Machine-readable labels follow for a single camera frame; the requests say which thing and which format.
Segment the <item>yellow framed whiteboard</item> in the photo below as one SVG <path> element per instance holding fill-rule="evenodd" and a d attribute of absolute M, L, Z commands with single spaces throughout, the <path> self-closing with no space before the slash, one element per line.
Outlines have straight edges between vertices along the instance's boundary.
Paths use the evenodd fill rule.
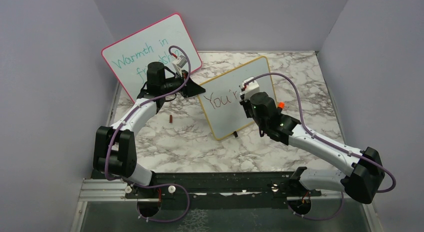
<path fill-rule="evenodd" d="M 201 84 L 205 93 L 198 99 L 216 140 L 254 123 L 240 105 L 240 85 L 250 77 L 265 73 L 270 73 L 268 58 L 260 56 Z"/>

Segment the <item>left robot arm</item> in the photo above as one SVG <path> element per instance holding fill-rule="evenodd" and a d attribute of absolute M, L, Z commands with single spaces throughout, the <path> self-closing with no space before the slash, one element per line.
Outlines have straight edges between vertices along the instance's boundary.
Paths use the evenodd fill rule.
<path fill-rule="evenodd" d="M 179 56 L 172 62 L 175 71 L 167 78 L 169 68 L 161 62 L 151 62 L 147 66 L 146 82 L 129 112 L 111 126 L 100 126 L 95 134 L 93 168 L 104 173 L 108 180 L 126 179 L 138 184 L 138 191 L 144 197 L 152 197 L 157 192 L 157 184 L 152 180 L 154 173 L 137 163 L 135 137 L 155 116 L 166 97 L 181 94 L 184 98 L 200 95 L 206 90 L 193 82 L 190 72 L 184 70 L 188 59 Z"/>

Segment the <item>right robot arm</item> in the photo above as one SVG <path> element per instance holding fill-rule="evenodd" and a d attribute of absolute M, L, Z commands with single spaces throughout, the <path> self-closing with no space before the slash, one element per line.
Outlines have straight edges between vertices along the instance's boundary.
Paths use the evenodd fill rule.
<path fill-rule="evenodd" d="M 379 152 L 350 147 L 305 129 L 300 120 L 282 113 L 265 92 L 240 93 L 240 105 L 247 118 L 258 125 L 259 135 L 305 150 L 335 166 L 335 170 L 297 169 L 289 191 L 300 196 L 307 190 L 347 193 L 362 204 L 370 204 L 385 177 Z"/>

